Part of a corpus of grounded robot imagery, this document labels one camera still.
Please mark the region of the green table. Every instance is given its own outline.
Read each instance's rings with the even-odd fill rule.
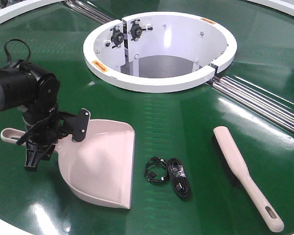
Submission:
[[[234,62],[222,75],[270,91],[294,112],[294,18],[241,0],[93,3],[119,19],[146,11],[178,11],[219,22],[238,42]],[[4,42],[23,39],[32,49],[32,62],[61,81],[61,110],[76,113],[85,107],[92,118],[132,125],[131,209],[81,201],[62,179],[56,154],[40,162],[38,172],[28,172],[23,169],[24,148],[0,139],[0,218],[36,235],[272,234],[245,190],[232,187],[221,167],[211,136],[214,127],[225,125],[254,181],[283,219],[280,234],[294,233],[294,135],[206,84],[177,93],[144,94],[100,80],[88,70],[82,52],[84,39],[98,26],[60,3],[23,14],[0,25],[0,67]],[[11,46],[11,51],[15,59],[26,55],[22,45]],[[24,129],[17,109],[0,113],[0,131],[5,127]],[[152,185],[144,179],[145,163],[155,155],[182,161],[191,183],[188,200],[179,199],[170,183]],[[41,220],[37,211],[48,219]]]

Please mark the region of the white cylindrical bin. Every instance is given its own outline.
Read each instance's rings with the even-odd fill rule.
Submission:
[[[124,89],[165,93],[210,80],[233,61],[237,43],[220,24],[177,12],[147,12],[106,23],[84,42],[88,68]]]

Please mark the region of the pink dustpan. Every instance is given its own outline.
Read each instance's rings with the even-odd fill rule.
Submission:
[[[15,143],[24,134],[12,128],[1,132]],[[61,175],[80,199],[105,207],[131,207],[135,132],[124,122],[92,119],[85,140],[72,136],[56,144]]]

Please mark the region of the metal bolt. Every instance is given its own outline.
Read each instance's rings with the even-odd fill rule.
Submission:
[[[142,30],[141,30],[140,28],[137,28],[137,29],[135,30],[134,34],[135,34],[136,36],[141,36],[141,34],[142,34]]]
[[[118,36],[117,39],[118,39],[118,42],[119,42],[119,43],[123,42],[123,40],[124,40],[123,36]]]

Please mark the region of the hand brush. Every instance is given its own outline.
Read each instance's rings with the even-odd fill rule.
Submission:
[[[247,165],[229,130],[225,126],[216,127],[213,139],[216,147],[220,148],[220,153],[225,158],[230,170],[244,186],[269,229],[276,233],[282,231],[283,221],[251,178]]]

